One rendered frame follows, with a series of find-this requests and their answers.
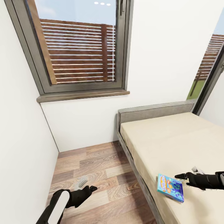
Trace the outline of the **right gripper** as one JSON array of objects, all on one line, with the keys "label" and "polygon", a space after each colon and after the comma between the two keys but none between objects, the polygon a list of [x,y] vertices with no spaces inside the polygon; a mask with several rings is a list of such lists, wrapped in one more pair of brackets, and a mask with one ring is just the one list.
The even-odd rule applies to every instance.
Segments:
[{"label": "right gripper", "polygon": [[191,172],[187,172],[186,174],[175,175],[175,178],[189,179],[189,183],[187,183],[188,186],[197,187],[201,190],[214,189],[209,183],[208,175],[194,175]]}]

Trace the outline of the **board game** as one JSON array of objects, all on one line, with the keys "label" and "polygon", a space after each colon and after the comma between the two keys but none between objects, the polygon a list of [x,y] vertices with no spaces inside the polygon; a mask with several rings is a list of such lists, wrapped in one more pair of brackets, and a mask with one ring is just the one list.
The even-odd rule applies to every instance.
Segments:
[{"label": "board game", "polygon": [[157,191],[184,203],[183,187],[180,181],[158,174]]}]

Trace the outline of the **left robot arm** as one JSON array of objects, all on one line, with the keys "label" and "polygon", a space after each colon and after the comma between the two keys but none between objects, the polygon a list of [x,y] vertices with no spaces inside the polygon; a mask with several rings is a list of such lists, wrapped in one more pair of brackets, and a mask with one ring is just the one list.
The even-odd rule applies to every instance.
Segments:
[{"label": "left robot arm", "polygon": [[93,191],[97,190],[96,186],[89,187],[89,185],[84,189],[81,188],[88,180],[87,176],[81,178],[75,184],[72,192],[69,189],[65,189],[55,193],[36,224],[60,224],[65,208],[79,207],[92,195]]}]

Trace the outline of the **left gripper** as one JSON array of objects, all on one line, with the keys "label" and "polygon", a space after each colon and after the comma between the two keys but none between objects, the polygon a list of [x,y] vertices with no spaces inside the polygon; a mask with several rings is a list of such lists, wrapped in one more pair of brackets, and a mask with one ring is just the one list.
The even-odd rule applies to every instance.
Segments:
[{"label": "left gripper", "polygon": [[89,185],[87,185],[82,190],[77,190],[76,192],[78,194],[78,200],[77,203],[74,205],[75,208],[79,207],[86,199],[88,199],[92,195],[92,192],[96,190],[97,190],[96,186],[89,187]]}]

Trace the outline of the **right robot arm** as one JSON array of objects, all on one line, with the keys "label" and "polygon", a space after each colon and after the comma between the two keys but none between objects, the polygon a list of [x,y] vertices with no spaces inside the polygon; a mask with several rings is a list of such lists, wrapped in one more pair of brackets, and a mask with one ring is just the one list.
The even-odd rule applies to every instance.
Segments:
[{"label": "right robot arm", "polygon": [[206,175],[206,173],[194,166],[192,168],[194,172],[187,172],[186,174],[175,175],[175,178],[178,179],[189,179],[188,186],[197,187],[201,190],[206,189],[223,189],[224,190],[224,171],[215,172],[215,175]]}]

